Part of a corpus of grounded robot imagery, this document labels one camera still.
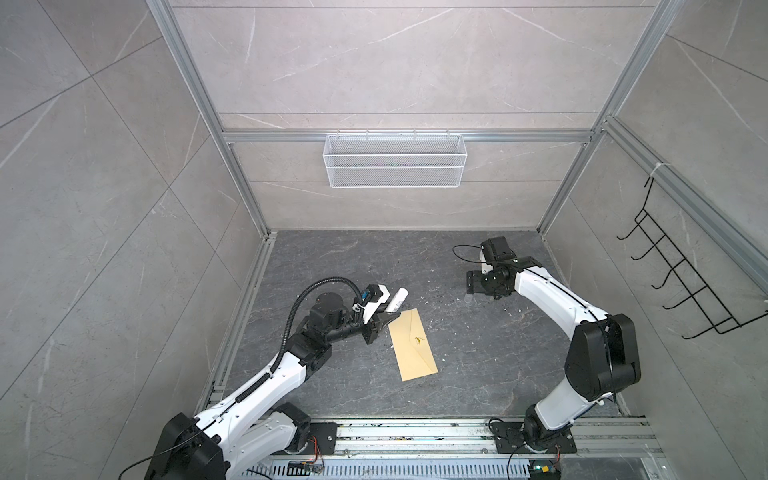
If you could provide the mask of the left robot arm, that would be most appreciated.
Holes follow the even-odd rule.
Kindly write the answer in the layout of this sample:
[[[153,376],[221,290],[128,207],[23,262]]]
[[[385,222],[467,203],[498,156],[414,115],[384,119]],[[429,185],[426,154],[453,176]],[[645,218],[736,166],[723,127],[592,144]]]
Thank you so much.
[[[233,479],[280,451],[301,453],[311,418],[285,396],[330,358],[334,342],[360,335],[372,343],[397,319],[408,292],[369,285],[347,307],[336,293],[320,294],[281,353],[232,394],[194,416],[180,413],[163,428],[148,479]]]

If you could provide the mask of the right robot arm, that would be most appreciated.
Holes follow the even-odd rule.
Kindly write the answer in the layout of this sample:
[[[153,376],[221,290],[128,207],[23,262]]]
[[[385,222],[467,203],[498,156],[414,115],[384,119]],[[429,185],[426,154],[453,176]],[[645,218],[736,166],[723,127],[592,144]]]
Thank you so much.
[[[580,298],[532,257],[519,257],[503,236],[480,244],[479,270],[467,273],[467,293],[495,300],[517,293],[549,316],[570,340],[564,379],[531,405],[521,427],[525,446],[544,452],[595,404],[641,380],[633,321]]]

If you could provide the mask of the white glue stick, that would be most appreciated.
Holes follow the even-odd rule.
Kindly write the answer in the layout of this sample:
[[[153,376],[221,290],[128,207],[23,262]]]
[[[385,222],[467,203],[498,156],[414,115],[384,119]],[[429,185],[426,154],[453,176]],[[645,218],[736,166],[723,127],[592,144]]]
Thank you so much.
[[[409,295],[409,292],[407,289],[401,287],[395,295],[391,298],[389,303],[387,304],[387,307],[385,311],[387,313],[396,313],[399,311],[400,307],[404,303],[404,301],[407,299]]]

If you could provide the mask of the tan paper envelope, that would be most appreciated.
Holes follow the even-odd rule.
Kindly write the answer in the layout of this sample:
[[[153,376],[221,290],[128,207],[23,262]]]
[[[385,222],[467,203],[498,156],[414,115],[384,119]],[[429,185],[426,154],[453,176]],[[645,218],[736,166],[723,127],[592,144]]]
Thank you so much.
[[[438,372],[417,309],[402,312],[388,327],[403,382]]]

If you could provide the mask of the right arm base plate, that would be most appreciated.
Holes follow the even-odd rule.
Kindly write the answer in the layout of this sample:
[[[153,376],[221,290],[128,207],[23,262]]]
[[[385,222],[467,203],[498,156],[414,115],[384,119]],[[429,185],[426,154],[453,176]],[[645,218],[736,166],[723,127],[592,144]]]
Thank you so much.
[[[491,419],[487,427],[500,454],[575,454],[577,447],[569,428],[541,430],[536,423]]]

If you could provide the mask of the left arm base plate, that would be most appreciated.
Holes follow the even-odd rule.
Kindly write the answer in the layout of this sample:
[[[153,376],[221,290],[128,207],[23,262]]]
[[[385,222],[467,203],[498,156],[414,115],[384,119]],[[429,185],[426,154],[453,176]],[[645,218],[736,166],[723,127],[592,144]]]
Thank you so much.
[[[315,447],[323,456],[333,455],[336,449],[339,424],[335,422],[312,422],[307,439],[304,441],[303,455],[315,455]]]

